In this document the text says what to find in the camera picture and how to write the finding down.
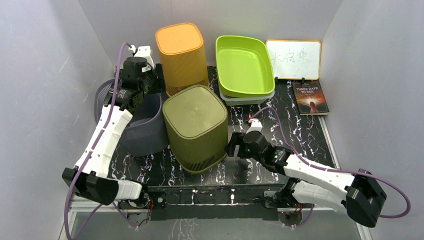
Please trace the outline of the grey slatted plastic basket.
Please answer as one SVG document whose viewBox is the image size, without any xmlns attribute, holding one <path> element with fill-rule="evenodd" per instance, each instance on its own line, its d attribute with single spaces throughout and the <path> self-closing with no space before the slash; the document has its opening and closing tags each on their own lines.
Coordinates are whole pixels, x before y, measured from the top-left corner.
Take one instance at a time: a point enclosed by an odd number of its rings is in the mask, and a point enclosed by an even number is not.
<svg viewBox="0 0 424 240">
<path fill-rule="evenodd" d="M 95 132 L 87 146 L 94 155 L 111 155 L 117 144 L 136 157 L 161 152 L 169 145 L 161 93 L 144 93 L 142 81 L 104 82 L 96 91 Z"/>
</svg>

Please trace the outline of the lime green plastic tub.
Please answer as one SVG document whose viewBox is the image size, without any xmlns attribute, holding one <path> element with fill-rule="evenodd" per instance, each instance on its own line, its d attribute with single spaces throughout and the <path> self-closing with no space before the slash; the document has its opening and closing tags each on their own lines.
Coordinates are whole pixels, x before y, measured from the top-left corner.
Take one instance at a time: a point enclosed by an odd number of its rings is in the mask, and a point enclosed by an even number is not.
<svg viewBox="0 0 424 240">
<path fill-rule="evenodd" d="M 233 98 L 262 97 L 275 90 L 270 55 L 264 42 L 239 35 L 221 35 L 215 41 L 219 86 Z"/>
</svg>

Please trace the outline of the white perforated plastic tray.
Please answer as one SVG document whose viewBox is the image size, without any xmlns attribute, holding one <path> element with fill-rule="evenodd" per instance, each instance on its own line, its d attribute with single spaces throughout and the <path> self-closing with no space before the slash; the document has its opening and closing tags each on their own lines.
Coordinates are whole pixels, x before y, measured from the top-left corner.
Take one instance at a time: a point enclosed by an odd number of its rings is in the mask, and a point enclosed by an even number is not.
<svg viewBox="0 0 424 240">
<path fill-rule="evenodd" d="M 268 95 L 264 96 L 251 96 L 251 97 L 230 97 L 223 93 L 221 84 L 218 84 L 219 96 L 225 102 L 227 106 L 243 106 L 243 105 L 260 105 L 267 99 L 271 99 L 275 95 L 275 91 L 272 91 Z"/>
</svg>

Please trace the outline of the orange slatted plastic basket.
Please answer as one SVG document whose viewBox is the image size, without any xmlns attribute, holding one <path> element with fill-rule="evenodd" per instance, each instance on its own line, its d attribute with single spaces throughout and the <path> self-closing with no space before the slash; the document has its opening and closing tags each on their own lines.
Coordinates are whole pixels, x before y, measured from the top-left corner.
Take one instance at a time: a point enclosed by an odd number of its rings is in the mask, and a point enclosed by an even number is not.
<svg viewBox="0 0 424 240">
<path fill-rule="evenodd" d="M 209 86 L 204 39 L 195 24 L 162 27 L 155 40 L 169 97 L 194 85 Z"/>
</svg>

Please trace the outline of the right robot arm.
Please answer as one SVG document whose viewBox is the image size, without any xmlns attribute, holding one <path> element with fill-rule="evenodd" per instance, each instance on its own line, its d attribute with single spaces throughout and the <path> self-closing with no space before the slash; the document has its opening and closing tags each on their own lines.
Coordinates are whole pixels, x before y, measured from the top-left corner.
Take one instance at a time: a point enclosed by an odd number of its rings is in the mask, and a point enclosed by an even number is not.
<svg viewBox="0 0 424 240">
<path fill-rule="evenodd" d="M 301 161 L 291 149 L 272 145 L 259 131 L 233 132 L 224 150 L 230 157 L 254 159 L 268 171 L 289 177 L 288 186 L 280 193 L 288 207 L 314 204 L 332 208 L 374 228 L 387 199 L 369 171 L 343 173 L 314 161 Z"/>
</svg>

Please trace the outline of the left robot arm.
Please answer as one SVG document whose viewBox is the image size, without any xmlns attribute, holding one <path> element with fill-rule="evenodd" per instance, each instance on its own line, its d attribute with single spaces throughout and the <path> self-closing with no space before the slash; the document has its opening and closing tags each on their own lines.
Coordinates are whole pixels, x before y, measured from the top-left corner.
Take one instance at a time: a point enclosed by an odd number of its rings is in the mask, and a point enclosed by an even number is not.
<svg viewBox="0 0 424 240">
<path fill-rule="evenodd" d="M 118 144 L 136 157 L 164 150 L 168 135 L 162 112 L 163 80 L 146 57 L 130 56 L 123 62 L 118 79 L 108 82 L 97 105 L 97 126 L 80 159 L 65 168 L 62 179 L 69 195 L 102 205 L 129 200 L 144 208 L 149 194 L 134 180 L 109 178 L 109 166 Z"/>
</svg>

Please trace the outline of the olive green slatted basket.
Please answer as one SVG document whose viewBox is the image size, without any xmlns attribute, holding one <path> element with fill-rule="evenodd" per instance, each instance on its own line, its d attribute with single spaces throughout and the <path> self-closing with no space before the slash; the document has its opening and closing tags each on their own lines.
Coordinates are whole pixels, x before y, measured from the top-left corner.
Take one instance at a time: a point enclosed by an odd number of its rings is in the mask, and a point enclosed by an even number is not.
<svg viewBox="0 0 424 240">
<path fill-rule="evenodd" d="M 204 85 L 193 85 L 168 98 L 162 113 L 172 154 L 191 174 L 201 174 L 226 156 L 228 112 Z"/>
</svg>

